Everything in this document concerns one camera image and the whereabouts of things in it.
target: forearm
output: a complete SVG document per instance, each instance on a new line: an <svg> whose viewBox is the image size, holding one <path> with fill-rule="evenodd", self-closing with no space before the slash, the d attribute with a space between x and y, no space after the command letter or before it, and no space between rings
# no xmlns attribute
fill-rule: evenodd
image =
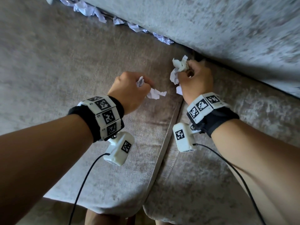
<svg viewBox="0 0 300 225"><path fill-rule="evenodd" d="M219 152L243 176L250 177L289 222L300 208L300 151L244 122L233 119L220 125L212 139Z"/></svg>
<svg viewBox="0 0 300 225"><path fill-rule="evenodd" d="M10 219L14 211L15 219L6 224L19 220L92 143L78 115L0 136L0 211Z"/></svg>

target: person's left arm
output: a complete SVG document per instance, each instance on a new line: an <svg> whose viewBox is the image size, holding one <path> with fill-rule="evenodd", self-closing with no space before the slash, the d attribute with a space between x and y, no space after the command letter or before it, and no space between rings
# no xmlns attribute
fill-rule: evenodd
<svg viewBox="0 0 300 225"><path fill-rule="evenodd" d="M128 114L142 103L153 82L137 87L142 76L124 72L108 95ZM93 135L78 115L0 136L0 224L15 224L77 162L93 143Z"/></svg>

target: wrist-mounted device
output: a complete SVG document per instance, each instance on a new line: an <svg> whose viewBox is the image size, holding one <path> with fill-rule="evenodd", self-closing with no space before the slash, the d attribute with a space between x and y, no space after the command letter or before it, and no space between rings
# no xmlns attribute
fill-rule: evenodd
<svg viewBox="0 0 300 225"><path fill-rule="evenodd" d="M111 96L95 96L80 102L71 108L68 115L79 115L88 125L96 141L109 141L111 144L103 156L107 162L122 166L127 159L129 150L134 144L134 137L128 132L119 132L124 128L122 120L124 108Z"/></svg>
<svg viewBox="0 0 300 225"><path fill-rule="evenodd" d="M213 92L198 96L188 106L187 116L192 124L178 123L173 127L178 150L182 152L196 149L193 146L193 134L207 133L211 137L212 132L224 122L239 119L239 116L230 110L230 106Z"/></svg>

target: wristband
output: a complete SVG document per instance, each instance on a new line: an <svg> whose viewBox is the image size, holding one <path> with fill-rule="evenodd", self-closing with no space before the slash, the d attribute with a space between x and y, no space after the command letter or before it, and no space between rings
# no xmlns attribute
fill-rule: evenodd
<svg viewBox="0 0 300 225"><path fill-rule="evenodd" d="M94 142L106 141L124 128L124 108L117 99L110 96L95 96L84 100L70 109L70 114L79 115L87 123Z"/></svg>
<svg viewBox="0 0 300 225"><path fill-rule="evenodd" d="M200 95L188 106L187 116L194 130L201 130L211 137L212 132L224 122L239 119L239 116L229 107L219 95L210 92Z"/></svg>

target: white camera housing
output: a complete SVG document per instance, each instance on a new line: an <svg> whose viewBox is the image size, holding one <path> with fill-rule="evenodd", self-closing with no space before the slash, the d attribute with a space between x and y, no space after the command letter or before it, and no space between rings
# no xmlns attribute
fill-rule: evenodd
<svg viewBox="0 0 300 225"><path fill-rule="evenodd" d="M103 159L113 165L122 166L134 144L134 137L125 131L118 132L116 136L114 139L108 139L110 145L105 153L110 153L110 155L103 156Z"/></svg>
<svg viewBox="0 0 300 225"><path fill-rule="evenodd" d="M197 149L195 144L194 134L201 132L201 130L192 130L192 124L179 122L173 126L173 133L177 148L180 152L189 152Z"/></svg>

